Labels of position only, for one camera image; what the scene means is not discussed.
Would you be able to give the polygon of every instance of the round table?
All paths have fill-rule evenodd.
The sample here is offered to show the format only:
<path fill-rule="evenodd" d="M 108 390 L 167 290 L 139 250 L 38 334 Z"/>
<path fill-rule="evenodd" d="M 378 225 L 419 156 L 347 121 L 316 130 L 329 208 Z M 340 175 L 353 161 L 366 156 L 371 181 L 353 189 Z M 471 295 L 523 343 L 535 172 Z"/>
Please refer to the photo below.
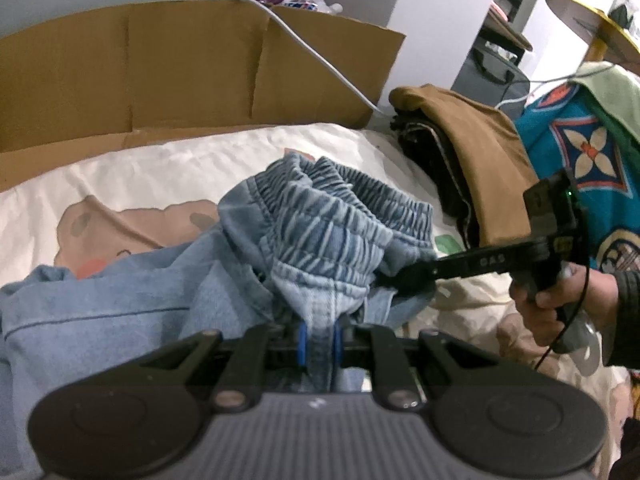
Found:
<path fill-rule="evenodd" d="M 609 61 L 640 75 L 640 50 L 629 33 L 602 10 L 578 0 L 546 0 L 553 13 L 589 48 L 582 62 Z"/>

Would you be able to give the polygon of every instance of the finger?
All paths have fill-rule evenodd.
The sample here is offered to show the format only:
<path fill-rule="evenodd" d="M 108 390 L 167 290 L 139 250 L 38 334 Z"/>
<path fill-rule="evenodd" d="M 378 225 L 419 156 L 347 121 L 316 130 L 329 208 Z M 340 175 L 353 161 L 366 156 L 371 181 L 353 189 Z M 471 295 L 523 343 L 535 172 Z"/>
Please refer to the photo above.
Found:
<path fill-rule="evenodd" d="M 554 309 L 540 308 L 535 303 L 524 303 L 519 312 L 522 314 L 524 325 L 529 329 L 530 326 L 553 323 L 558 320 L 558 314 Z"/>
<path fill-rule="evenodd" d="M 509 287 L 509 295 L 516 303 L 527 301 L 527 290 L 523 286 L 518 285 L 516 282 L 511 282 L 511 286 Z"/>
<path fill-rule="evenodd" d="M 576 274 L 557 282 L 547 290 L 536 294 L 536 304 L 540 308 L 558 308 L 564 304 L 578 301 L 584 287 L 584 276 Z"/>
<path fill-rule="evenodd" d="M 533 339 L 538 346 L 549 346 L 553 343 L 558 337 L 558 334 L 562 331 L 564 325 L 559 321 L 555 321 L 552 323 L 540 324 L 533 327 L 531 333 L 533 334 Z"/>
<path fill-rule="evenodd" d="M 574 264 L 573 262 L 568 262 L 569 269 L 571 269 L 571 275 L 575 274 L 583 274 L 586 268 L 583 265 Z"/>

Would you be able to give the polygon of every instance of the cardboard box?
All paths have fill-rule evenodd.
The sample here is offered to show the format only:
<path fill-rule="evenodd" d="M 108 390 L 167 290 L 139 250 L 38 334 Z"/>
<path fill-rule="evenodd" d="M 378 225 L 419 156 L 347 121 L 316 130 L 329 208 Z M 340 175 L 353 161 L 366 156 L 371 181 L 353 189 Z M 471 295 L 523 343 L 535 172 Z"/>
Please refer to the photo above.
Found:
<path fill-rule="evenodd" d="M 376 102 L 404 37 L 278 15 Z M 89 156 L 245 125 L 367 124 L 371 111 L 258 7 L 233 0 L 90 10 L 0 40 L 0 190 Z"/>

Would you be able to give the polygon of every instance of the light blue denim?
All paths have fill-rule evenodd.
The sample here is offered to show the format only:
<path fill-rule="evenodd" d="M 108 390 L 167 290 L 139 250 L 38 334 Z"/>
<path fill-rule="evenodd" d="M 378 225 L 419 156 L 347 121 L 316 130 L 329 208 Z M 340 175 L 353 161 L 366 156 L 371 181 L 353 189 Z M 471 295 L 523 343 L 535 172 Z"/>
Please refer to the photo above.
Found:
<path fill-rule="evenodd" d="M 375 272 L 435 257 L 431 206 L 327 158 L 287 155 L 227 193 L 218 213 L 192 243 L 128 256 L 85 280 L 40 266 L 0 289 L 2 473 L 38 469 L 28 415 L 59 386 L 200 330 L 237 338 L 299 317 L 308 376 L 292 387 L 325 391 L 336 387 L 340 314 L 395 329 L 433 297 L 434 287 L 398 298 L 374 282 Z M 340 386 L 359 384 L 343 377 Z"/>

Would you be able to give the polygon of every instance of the human hand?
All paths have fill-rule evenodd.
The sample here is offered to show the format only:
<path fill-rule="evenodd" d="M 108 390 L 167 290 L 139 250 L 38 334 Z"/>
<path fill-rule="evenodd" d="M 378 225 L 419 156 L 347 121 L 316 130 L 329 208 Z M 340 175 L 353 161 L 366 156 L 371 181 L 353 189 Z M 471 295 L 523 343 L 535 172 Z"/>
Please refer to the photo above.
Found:
<path fill-rule="evenodd" d="M 570 264 L 570 267 L 573 275 L 537 293 L 536 301 L 528 301 L 527 291 L 515 282 L 511 283 L 510 295 L 515 300 L 518 312 L 522 314 L 524 326 L 531 330 L 539 346 L 551 345 L 564 328 L 564 324 L 558 321 L 555 309 L 580 300 L 586 268 L 577 264 Z M 589 287 L 582 307 L 589 314 L 596 330 L 601 331 L 613 324 L 618 309 L 618 284 L 615 277 L 591 269 Z"/>

